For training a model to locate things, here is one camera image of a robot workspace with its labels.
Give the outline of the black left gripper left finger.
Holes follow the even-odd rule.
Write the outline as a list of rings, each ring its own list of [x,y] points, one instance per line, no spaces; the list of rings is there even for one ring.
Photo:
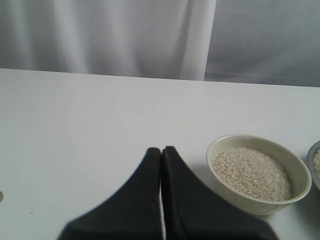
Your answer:
[[[161,240],[162,153],[148,148],[126,183],[102,204],[70,221],[60,240]]]

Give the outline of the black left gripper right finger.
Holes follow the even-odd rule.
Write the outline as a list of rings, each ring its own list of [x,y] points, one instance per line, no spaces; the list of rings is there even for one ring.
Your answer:
[[[162,151],[161,198],[168,240],[276,240],[263,220],[208,188],[173,146]]]

